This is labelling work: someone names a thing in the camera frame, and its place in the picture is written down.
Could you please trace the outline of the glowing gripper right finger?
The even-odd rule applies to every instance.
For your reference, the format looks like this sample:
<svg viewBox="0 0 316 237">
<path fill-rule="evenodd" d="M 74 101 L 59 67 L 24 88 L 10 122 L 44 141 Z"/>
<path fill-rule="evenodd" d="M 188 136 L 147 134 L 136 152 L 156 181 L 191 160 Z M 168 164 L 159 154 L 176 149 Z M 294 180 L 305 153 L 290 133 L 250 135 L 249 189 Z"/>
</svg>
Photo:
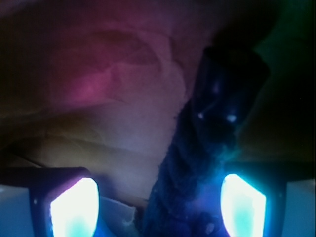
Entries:
<svg viewBox="0 0 316 237">
<path fill-rule="evenodd" d="M 312 162 L 225 165 L 221 216 L 230 237 L 314 237 L 316 166 Z"/>
</svg>

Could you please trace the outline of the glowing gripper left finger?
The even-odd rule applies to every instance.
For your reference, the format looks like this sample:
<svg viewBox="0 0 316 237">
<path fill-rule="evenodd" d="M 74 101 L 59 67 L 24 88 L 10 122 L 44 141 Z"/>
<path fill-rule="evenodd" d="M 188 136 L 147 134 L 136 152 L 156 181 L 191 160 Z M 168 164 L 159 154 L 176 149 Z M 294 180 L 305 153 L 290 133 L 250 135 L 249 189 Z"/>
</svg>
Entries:
<svg viewBox="0 0 316 237">
<path fill-rule="evenodd" d="M 92 237 L 99 189 L 90 172 L 74 168 L 2 168 L 2 237 Z"/>
</svg>

